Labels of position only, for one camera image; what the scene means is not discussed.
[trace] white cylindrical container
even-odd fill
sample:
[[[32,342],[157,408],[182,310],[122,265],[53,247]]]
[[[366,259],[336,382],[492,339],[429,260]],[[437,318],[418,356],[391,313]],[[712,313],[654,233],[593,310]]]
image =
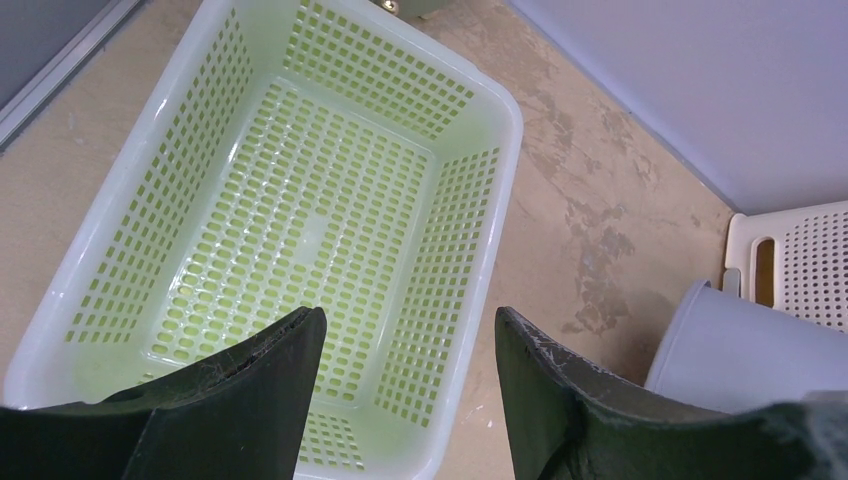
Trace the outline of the white cylindrical container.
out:
[[[727,413],[848,390],[848,336],[698,282],[654,358],[645,388]]]
[[[503,86],[366,0],[205,0],[4,403],[99,402],[320,306],[295,478],[434,477],[523,129]]]

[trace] dark green object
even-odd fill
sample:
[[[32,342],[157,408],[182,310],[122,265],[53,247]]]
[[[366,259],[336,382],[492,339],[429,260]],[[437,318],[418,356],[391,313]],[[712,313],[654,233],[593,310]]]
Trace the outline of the dark green object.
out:
[[[517,480],[848,478],[848,406],[724,415],[655,395],[498,310],[496,356]]]
[[[301,308],[102,403],[0,409],[0,478],[291,478],[326,329]]]

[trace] scratched surface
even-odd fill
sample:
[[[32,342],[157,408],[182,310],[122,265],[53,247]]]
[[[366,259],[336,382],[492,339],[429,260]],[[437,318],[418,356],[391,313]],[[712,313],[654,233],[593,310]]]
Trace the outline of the scratched surface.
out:
[[[0,370],[199,1],[153,0],[0,158]],[[526,121],[441,479],[512,478],[496,307],[641,382],[683,293],[718,276],[731,212],[498,0],[415,23],[516,97]]]

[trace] perforated basket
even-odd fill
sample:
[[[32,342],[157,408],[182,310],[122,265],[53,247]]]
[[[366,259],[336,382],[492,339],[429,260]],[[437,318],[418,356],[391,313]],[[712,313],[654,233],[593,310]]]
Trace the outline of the perforated basket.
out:
[[[298,474],[431,476],[521,134],[502,87],[365,0],[207,0],[42,301],[6,402],[98,401],[321,306]]]
[[[757,258],[760,245],[773,254]],[[775,309],[839,331],[848,330],[848,202],[747,217],[730,223],[725,267],[741,272],[741,296],[757,300],[757,264],[771,262]]]

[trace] white perforated crate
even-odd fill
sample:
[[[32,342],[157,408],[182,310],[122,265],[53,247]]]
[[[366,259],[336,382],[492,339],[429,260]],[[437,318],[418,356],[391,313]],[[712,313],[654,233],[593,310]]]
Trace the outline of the white perforated crate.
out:
[[[207,0],[42,301],[5,401],[99,401],[320,306],[298,475],[432,476],[521,133],[501,86],[366,0]]]
[[[757,247],[774,241],[774,308],[839,331],[848,328],[848,202],[730,222],[726,268],[742,273],[741,295],[756,295]]]

